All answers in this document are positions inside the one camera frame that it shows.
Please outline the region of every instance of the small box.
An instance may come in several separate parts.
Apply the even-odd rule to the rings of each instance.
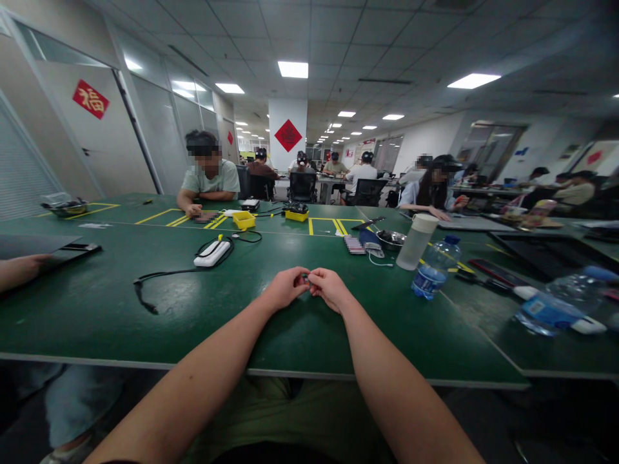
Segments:
[[[307,220],[310,212],[306,211],[304,214],[293,213],[292,211],[286,210],[286,219],[298,220],[299,222],[303,222]]]
[[[249,211],[239,211],[232,213],[232,220],[241,230],[256,226],[256,218]]]

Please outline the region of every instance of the red diamond decoration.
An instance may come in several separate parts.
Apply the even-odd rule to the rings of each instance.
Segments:
[[[299,140],[301,140],[301,134],[295,125],[288,119],[284,125],[279,128],[279,131],[275,133],[275,138],[279,140],[286,151],[290,151],[299,143]]]

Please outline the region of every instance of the hand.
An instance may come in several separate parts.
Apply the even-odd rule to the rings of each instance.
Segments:
[[[202,211],[202,205],[191,204],[185,209],[185,215],[188,217],[198,216]]]
[[[350,303],[356,302],[335,271],[319,267],[308,275],[308,279],[312,284],[309,288],[311,295],[321,296],[327,306],[338,314],[342,314]]]
[[[430,208],[428,209],[428,213],[430,213],[434,217],[437,217],[439,220],[451,222],[451,218],[449,216],[447,216],[441,210],[436,209],[434,206],[430,206]]]
[[[260,301],[273,311],[285,308],[296,297],[303,295],[310,288],[302,276],[302,274],[309,273],[309,269],[301,266],[277,273],[273,281],[259,296]]]

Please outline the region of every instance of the blue label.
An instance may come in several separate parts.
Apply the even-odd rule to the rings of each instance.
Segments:
[[[570,314],[561,308],[550,306],[541,301],[539,296],[534,296],[523,304],[522,310],[532,318],[558,329],[567,329],[584,317],[584,314],[579,311],[573,311],[574,313]]]

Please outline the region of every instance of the water bottle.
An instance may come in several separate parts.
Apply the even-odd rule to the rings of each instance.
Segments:
[[[515,318],[534,333],[555,336],[598,309],[606,282],[618,278],[601,267],[587,266],[546,285],[545,292],[525,302]]]
[[[458,243],[460,238],[448,235],[441,243],[428,248],[424,255],[425,262],[419,266],[411,288],[417,296],[432,300],[440,290],[448,276],[448,269],[456,267],[462,252]]]

